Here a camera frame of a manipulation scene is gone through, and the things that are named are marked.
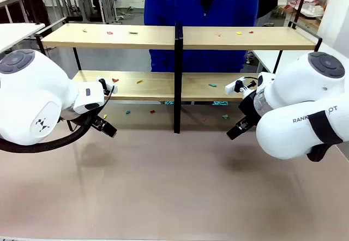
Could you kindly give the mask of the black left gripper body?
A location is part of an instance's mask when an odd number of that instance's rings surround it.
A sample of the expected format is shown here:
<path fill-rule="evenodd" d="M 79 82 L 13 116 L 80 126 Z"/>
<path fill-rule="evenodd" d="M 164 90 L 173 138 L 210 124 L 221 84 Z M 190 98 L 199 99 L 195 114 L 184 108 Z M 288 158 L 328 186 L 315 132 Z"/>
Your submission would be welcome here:
<path fill-rule="evenodd" d="M 92 126 L 92 120 L 94 116 L 95 116 L 94 110 L 90 110 L 83 114 L 79 114 L 76 111 L 74 111 L 72 107 L 62 110 L 60 114 L 60 117 L 62 119 L 71 121 L 72 123 L 78 126 L 82 126 L 86 128 L 90 128 Z"/>

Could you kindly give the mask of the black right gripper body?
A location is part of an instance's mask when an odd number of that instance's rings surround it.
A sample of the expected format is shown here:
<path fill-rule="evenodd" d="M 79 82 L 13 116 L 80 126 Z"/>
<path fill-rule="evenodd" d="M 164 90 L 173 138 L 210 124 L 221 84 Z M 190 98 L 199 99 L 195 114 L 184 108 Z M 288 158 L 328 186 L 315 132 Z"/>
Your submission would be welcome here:
<path fill-rule="evenodd" d="M 261 116 L 257 113 L 254 107 L 255 96 L 256 91 L 251 92 L 242 100 L 242 102 L 238 106 L 240 111 L 245 115 L 241 120 L 242 123 L 257 124 L 261 119 Z"/>

